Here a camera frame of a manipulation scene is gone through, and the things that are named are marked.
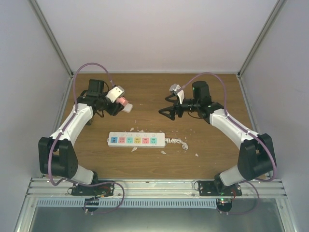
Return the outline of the white grey plug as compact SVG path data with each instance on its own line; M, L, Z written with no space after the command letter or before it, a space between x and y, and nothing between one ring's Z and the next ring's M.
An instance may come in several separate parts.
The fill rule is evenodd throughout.
M130 113L133 109L133 105L128 103L126 106L124 106L124 108L122 109L123 112L125 113Z

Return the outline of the white power strip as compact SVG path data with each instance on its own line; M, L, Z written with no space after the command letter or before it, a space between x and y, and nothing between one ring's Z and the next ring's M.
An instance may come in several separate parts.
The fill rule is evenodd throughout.
M110 132L108 146L164 148L165 134L162 132Z

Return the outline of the large pink adapter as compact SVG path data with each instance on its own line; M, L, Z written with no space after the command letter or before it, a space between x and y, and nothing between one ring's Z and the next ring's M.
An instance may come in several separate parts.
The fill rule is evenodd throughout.
M121 104L124 107L128 104L128 100L125 97L117 98L116 102Z

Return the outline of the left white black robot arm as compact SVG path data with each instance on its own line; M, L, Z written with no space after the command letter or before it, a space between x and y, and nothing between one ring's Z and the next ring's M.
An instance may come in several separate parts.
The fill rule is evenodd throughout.
M91 79L88 89L76 99L72 111L63 124L49 137L42 137L38 142L39 164L42 174L50 178L54 176L75 183L83 184L83 190L88 195L99 191L99 182L94 180L95 173L82 167L74 151L74 144L82 129L95 114L100 117L107 112L117 115L127 104L121 86L113 86L106 91L107 83Z

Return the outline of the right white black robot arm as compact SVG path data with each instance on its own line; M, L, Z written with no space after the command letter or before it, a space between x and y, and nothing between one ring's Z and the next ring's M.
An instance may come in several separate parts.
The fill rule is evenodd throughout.
M205 81L194 82L192 90L193 97L187 99L181 87L173 84L169 89L171 94L165 97L172 106L160 109L159 113L174 120L177 116L182 117L184 112L196 112L199 118L219 129L237 146L237 164L214 178L214 191L218 195L226 195L234 184L275 171L277 165L274 147L268 134L250 130L234 119L223 105L212 101Z

